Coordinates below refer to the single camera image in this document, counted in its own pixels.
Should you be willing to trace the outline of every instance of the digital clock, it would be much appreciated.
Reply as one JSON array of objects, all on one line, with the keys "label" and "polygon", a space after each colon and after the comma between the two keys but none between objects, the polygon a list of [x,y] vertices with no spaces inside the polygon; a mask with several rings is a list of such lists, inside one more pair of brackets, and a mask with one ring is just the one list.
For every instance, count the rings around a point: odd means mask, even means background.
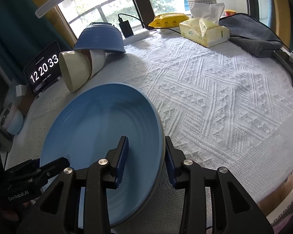
[{"label": "digital clock", "polygon": [[34,97],[50,86],[61,75],[60,52],[59,45],[55,41],[24,68],[27,83]]}]

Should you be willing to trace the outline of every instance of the folded cloth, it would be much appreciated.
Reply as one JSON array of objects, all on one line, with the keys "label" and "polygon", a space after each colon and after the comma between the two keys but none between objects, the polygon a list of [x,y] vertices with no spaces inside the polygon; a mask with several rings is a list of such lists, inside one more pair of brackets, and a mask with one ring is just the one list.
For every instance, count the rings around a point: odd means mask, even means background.
[{"label": "folded cloth", "polygon": [[261,22],[244,13],[219,20],[230,30],[230,41],[258,58],[273,57],[273,51],[283,47],[279,37]]}]

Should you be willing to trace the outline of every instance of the silver screw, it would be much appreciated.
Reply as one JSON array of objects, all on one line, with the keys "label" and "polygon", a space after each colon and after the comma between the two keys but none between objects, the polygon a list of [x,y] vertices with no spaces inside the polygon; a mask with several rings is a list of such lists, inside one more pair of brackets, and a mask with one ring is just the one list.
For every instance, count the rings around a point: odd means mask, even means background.
[{"label": "silver screw", "polygon": [[70,167],[67,167],[67,168],[64,169],[65,174],[70,174],[72,171],[73,171],[73,169],[70,168]]},{"label": "silver screw", "polygon": [[183,163],[184,163],[185,165],[192,165],[192,164],[193,164],[193,161],[190,160],[190,159],[186,159],[186,160],[183,161]]},{"label": "silver screw", "polygon": [[228,172],[228,169],[227,169],[226,167],[220,167],[220,168],[219,168],[219,171],[220,171],[221,173],[227,173],[227,172]]},{"label": "silver screw", "polygon": [[99,160],[99,164],[100,165],[106,165],[108,163],[108,160],[107,159],[100,159]]}]

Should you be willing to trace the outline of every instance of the white power strip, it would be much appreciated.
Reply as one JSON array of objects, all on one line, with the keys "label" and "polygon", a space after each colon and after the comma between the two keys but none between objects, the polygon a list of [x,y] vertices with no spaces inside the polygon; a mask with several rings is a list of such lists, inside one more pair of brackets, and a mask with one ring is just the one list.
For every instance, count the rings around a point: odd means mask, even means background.
[{"label": "white power strip", "polygon": [[138,40],[143,40],[150,36],[150,32],[143,28],[141,30],[135,31],[133,36],[124,39],[124,46],[134,43]]}]

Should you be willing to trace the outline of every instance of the white basket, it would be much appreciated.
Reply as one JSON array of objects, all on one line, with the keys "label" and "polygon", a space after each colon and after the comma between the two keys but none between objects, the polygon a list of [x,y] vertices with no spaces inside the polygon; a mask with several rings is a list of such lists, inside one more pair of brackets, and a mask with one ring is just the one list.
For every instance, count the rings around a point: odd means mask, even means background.
[{"label": "white basket", "polygon": [[196,3],[215,4],[217,0],[188,0],[190,9],[192,9]]}]

